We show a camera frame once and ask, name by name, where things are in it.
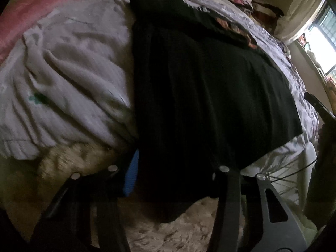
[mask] blue object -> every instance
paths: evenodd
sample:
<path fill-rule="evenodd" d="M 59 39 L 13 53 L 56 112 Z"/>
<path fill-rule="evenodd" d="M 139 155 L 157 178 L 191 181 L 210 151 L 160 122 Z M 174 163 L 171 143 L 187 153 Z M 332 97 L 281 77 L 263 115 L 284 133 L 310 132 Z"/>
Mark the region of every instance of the blue object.
<path fill-rule="evenodd" d="M 123 188 L 123 193 L 128 197 L 134 189 L 135 181 L 138 175 L 138 163 L 139 163 L 139 150 L 136 150 L 131 163 L 129 164 L 128 170 L 125 174 L 125 184 Z"/>

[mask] pile of clothes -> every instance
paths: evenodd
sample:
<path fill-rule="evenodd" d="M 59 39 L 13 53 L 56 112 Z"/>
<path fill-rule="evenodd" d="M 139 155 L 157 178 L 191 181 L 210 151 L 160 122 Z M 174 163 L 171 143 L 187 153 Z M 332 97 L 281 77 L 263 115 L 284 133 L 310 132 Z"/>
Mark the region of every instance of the pile of clothes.
<path fill-rule="evenodd" d="M 283 11 L 266 0 L 229 0 L 247 14 L 255 23 L 271 34 L 277 25 L 278 18 L 284 16 Z"/>

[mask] bed sheet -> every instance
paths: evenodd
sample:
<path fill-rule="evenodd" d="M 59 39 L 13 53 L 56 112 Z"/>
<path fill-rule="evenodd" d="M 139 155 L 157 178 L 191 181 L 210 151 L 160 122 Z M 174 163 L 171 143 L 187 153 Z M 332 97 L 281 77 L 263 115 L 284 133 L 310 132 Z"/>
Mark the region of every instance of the bed sheet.
<path fill-rule="evenodd" d="M 78 3 L 87 3 L 88 0 L 77 0 L 77 1 L 71 1 L 68 2 L 65 6 L 55 9 L 52 11 L 46 18 L 43 18 L 39 21 L 37 27 L 43 26 L 43 23 L 52 23 L 57 19 L 59 16 L 64 14 L 64 11 L 67 11 L 67 14 L 69 14 L 69 10 L 71 7 L 74 7 Z M 110 4 L 112 0 L 100 0 L 102 2 L 101 5 L 105 3 Z M 125 19 L 125 12 L 123 10 L 123 3 L 127 3 L 128 0 L 113 0 L 114 1 L 114 13 L 116 14 L 114 17 L 119 17 L 122 19 Z M 284 166 L 285 164 L 293 161 L 297 156 L 302 152 L 304 149 L 306 143 L 313 140 L 315 138 L 317 127 L 318 127 L 318 118 L 315 110 L 312 106 L 310 106 L 303 98 L 303 94 L 305 92 L 304 83 L 299 77 L 296 69 L 287 61 L 284 53 L 281 51 L 281 49 L 278 47 L 275 39 L 266 32 L 263 28 L 253 23 L 253 21 L 248 18 L 243 12 L 241 12 L 236 6 L 231 4 L 227 0 L 185 0 L 188 4 L 191 6 L 196 7 L 206 7 L 211 10 L 216 11 L 217 13 L 225 16 L 226 18 L 230 19 L 231 21 L 239 22 L 241 25 L 246 28 L 251 35 L 256 39 L 258 45 L 268 54 L 268 56 L 272 59 L 274 62 L 274 65 L 277 67 L 279 71 L 281 71 L 286 78 L 289 81 L 289 88 L 291 90 L 291 93 L 293 95 L 293 98 L 295 100 L 295 104 L 298 110 L 298 114 L 301 120 L 302 128 L 303 128 L 303 134 L 292 139 L 290 142 L 285 144 L 284 146 L 270 152 L 266 156 L 262 157 L 260 160 L 255 162 L 252 166 L 247 168 L 245 170 L 246 174 L 254 174 L 257 172 L 273 172 L 276 171 L 278 168 Z M 85 6 L 89 6 L 90 3 L 87 3 L 82 8 L 84 9 Z M 91 11 L 86 11 L 86 14 L 81 15 L 86 18 L 85 22 L 92 22 L 94 15 L 91 14 L 93 8 L 90 8 Z M 69 21 L 70 18 L 65 18 L 63 21 Z M 121 42 L 125 42 L 125 40 L 130 41 L 130 32 L 131 32 L 131 23 L 128 25 L 125 24 L 126 30 L 128 30 L 129 35 L 124 35 L 120 37 L 117 30 L 111 31 L 115 34 L 114 44 L 117 46 Z M 25 32 L 24 37 L 34 37 L 34 29 L 36 27 L 33 27 L 32 29 L 29 29 Z M 12 50 L 10 56 L 7 58 L 6 62 L 1 66 L 1 73 L 4 73 L 5 69 L 10 69 L 12 66 L 12 63 L 17 61 L 18 56 L 23 56 L 25 52 L 25 41 L 21 42 L 19 41 L 16 44 L 16 47 Z M 244 138 L 242 138 L 242 148 L 244 147 Z"/>

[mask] window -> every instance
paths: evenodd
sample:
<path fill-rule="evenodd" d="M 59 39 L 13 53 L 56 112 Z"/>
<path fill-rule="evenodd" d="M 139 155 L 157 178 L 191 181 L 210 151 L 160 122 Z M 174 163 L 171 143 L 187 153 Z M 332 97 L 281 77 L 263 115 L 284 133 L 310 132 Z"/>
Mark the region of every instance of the window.
<path fill-rule="evenodd" d="M 323 72 L 336 81 L 336 16 L 326 3 L 309 28 L 309 49 Z"/>

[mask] bed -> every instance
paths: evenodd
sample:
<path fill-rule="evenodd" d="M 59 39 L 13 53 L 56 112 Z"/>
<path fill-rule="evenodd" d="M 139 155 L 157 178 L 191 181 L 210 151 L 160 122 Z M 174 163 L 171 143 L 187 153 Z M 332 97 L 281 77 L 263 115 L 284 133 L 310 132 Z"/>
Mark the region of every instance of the bed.
<path fill-rule="evenodd" d="M 305 157 L 305 149 L 315 142 L 318 117 L 313 107 L 303 97 L 305 92 L 303 81 L 275 39 L 228 0 L 184 1 L 194 7 L 206 7 L 231 21 L 240 23 L 251 33 L 258 46 L 289 82 L 303 133 L 266 154 L 244 169 L 242 173 L 251 176 L 259 172 L 272 174 L 292 164 L 298 157 L 303 159 L 303 164 L 309 163 L 307 160 L 309 156 Z M 41 202 L 48 202 L 71 173 L 80 171 L 83 174 L 90 174 L 110 164 L 113 156 L 136 141 L 137 128 L 134 120 L 134 96 L 130 90 L 133 82 L 130 31 L 134 16 L 127 7 L 128 0 L 69 0 L 67 3 L 62 3 L 62 0 L 28 0 L 28 4 L 33 6 L 31 11 L 27 12 L 23 10 L 26 9 L 25 3 L 27 0 L 13 4 L 0 17 L 0 26 L 3 28 L 0 32 L 2 39 L 0 80 L 6 81 L 0 84 L 2 109 L 0 153 L 3 157 L 14 157 L 17 160 L 36 160 L 37 157 L 42 159 L 35 165 L 38 167 L 37 188 L 34 182 L 36 180 L 27 179 L 24 173 L 12 173 L 11 183 L 5 185 L 12 191 L 12 193 L 5 192 L 7 194 L 4 199 L 5 208 L 9 213 L 11 212 L 12 216 L 9 216 L 12 217 L 16 227 L 26 239 L 29 239 L 34 221 L 38 219 L 43 204 L 29 206 L 35 216 L 32 215 L 30 221 L 22 222 L 25 218 L 20 217 L 18 213 L 22 208 L 27 208 L 27 204 L 15 204 L 18 197 L 22 196 L 14 192 L 15 188 L 25 184 L 35 185 L 32 188 L 34 190 L 29 194 L 25 193 L 23 198 L 27 200 L 39 198 Z M 107 8 L 113 8 L 113 11 L 108 11 Z M 10 28 L 8 24 L 13 21 L 13 18 L 17 18 L 20 12 L 25 12 L 25 21 L 16 19 Z M 93 32 L 97 31 L 98 27 L 100 31 L 99 35 L 95 34 L 87 38 L 76 35 L 69 41 L 73 46 L 83 47 L 81 52 L 77 52 L 75 48 L 62 49 L 61 45 L 57 48 L 57 54 L 51 54 L 48 51 L 51 48 L 55 49 L 60 41 L 73 37 L 75 27 L 80 28 L 81 25 L 89 28 L 88 35 L 94 35 Z M 34 53 L 37 47 L 41 47 L 41 53 Z M 69 62 L 68 54 L 80 60 Z M 99 72 L 87 72 L 85 78 L 79 75 L 72 76 L 71 79 L 81 80 L 83 82 L 81 86 L 92 88 L 90 94 L 95 100 L 95 105 L 92 101 L 87 101 L 83 94 L 78 94 L 76 92 L 78 87 L 73 86 L 71 82 L 62 83 L 62 90 L 53 86 L 60 76 L 67 75 L 67 69 L 82 66 L 81 60 L 85 60 L 88 56 L 97 56 L 86 64 L 90 65 L 91 69 L 104 68 L 104 75 Z M 51 73 L 53 68 L 50 65 L 53 64 L 64 72 Z M 32 79 L 30 75 L 34 76 L 34 74 L 40 75 L 42 79 Z M 21 105 L 22 102 L 28 103 L 27 105 L 32 107 L 31 110 L 27 110 L 27 105 Z M 48 103 L 55 106 L 49 106 L 49 110 L 46 110 L 44 105 L 48 106 Z M 15 139 L 11 136 L 13 133 L 17 136 Z M 19 164 L 22 171 L 29 170 L 22 168 L 25 166 L 24 162 L 13 161 L 13 163 Z M 206 237 L 199 247 L 190 245 L 186 248 L 188 251 L 193 249 L 200 251 L 206 247 L 210 235 L 204 228 L 211 227 L 209 225 L 213 222 L 211 214 L 215 210 L 214 204 L 216 202 L 206 201 L 195 206 L 198 208 L 198 215 L 204 209 L 209 210 L 204 214 L 208 215 L 207 218 L 201 217 L 209 224 L 193 225 L 199 234 L 204 230 Z M 190 222 L 193 215 L 195 212 L 186 213 L 180 218 L 179 223 Z M 164 226 L 163 231 L 168 231 L 174 225 L 167 227 Z M 153 229 L 152 224 L 148 228 L 150 229 L 146 232 L 151 232 L 152 239 L 157 239 L 156 247 L 162 246 L 162 241 L 159 241 L 160 238 L 156 236 L 159 230 Z M 179 235 L 175 238 L 182 242 L 184 237 Z M 141 249 L 148 251 L 152 248 L 142 247 Z"/>

